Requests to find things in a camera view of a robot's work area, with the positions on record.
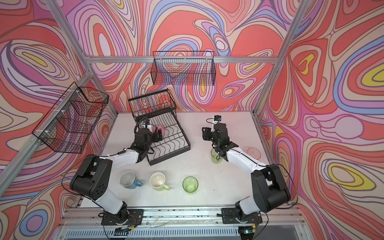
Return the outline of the pink plastic cup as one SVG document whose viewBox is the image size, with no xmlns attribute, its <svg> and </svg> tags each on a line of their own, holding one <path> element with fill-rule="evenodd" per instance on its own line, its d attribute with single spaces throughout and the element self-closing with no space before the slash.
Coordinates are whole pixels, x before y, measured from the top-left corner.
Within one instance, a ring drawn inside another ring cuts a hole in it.
<svg viewBox="0 0 384 240">
<path fill-rule="evenodd" d="M 162 136 L 162 138 L 165 136 L 165 128 L 162 125 L 157 125 L 156 127 L 152 127 L 152 132 L 157 133 L 158 136 Z"/>
</svg>

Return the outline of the cream mug green handle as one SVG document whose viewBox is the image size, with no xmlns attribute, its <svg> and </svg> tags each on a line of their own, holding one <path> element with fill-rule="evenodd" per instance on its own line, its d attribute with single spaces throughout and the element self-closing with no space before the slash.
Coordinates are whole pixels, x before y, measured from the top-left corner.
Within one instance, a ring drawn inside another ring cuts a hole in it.
<svg viewBox="0 0 384 240">
<path fill-rule="evenodd" d="M 170 190 L 170 187 L 166 184 L 166 176 L 160 172 L 151 175 L 150 185 L 156 191 Z"/>
</svg>

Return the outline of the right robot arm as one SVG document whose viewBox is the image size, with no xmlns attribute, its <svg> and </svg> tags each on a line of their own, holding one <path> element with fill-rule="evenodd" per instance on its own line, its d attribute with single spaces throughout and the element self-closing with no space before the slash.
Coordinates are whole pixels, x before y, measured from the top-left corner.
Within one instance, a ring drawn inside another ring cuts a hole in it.
<svg viewBox="0 0 384 240">
<path fill-rule="evenodd" d="M 219 157 L 251 176 L 252 195 L 235 203 L 239 215 L 267 213 L 291 200 L 281 169 L 277 165 L 259 162 L 230 141 L 226 124 L 203 127 L 202 137 L 212 143 Z"/>
</svg>

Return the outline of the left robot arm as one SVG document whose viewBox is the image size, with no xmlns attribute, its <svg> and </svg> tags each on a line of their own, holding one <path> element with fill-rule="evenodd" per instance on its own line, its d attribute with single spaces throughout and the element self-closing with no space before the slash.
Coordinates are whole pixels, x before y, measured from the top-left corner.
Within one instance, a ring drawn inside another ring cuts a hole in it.
<svg viewBox="0 0 384 240">
<path fill-rule="evenodd" d="M 70 183 L 70 189 L 85 196 L 102 207 L 109 214 L 122 212 L 124 201 L 120 200 L 108 187 L 112 171 L 141 162 L 148 156 L 152 143 L 163 140 L 164 131 L 141 128 L 135 133 L 134 142 L 128 149 L 106 157 L 89 155 L 81 163 Z"/>
</svg>

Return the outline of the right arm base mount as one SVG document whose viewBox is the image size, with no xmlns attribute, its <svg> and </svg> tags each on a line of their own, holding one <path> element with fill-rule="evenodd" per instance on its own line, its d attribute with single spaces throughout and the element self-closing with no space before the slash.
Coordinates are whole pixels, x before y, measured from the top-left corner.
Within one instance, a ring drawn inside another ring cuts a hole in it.
<svg viewBox="0 0 384 240">
<path fill-rule="evenodd" d="M 221 212 L 217 216 L 222 218 L 224 224 L 253 224 L 258 226 L 263 222 L 260 213 L 245 215 L 238 208 L 221 208 Z"/>
</svg>

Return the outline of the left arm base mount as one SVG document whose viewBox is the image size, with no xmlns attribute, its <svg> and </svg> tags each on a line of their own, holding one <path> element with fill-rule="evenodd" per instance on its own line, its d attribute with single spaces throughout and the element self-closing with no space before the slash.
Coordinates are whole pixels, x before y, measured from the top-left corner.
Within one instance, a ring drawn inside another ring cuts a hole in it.
<svg viewBox="0 0 384 240">
<path fill-rule="evenodd" d="M 136 227 L 142 224 L 144 209 L 122 210 L 116 215 L 106 211 L 98 214 L 102 219 L 103 226 L 131 226 Z"/>
</svg>

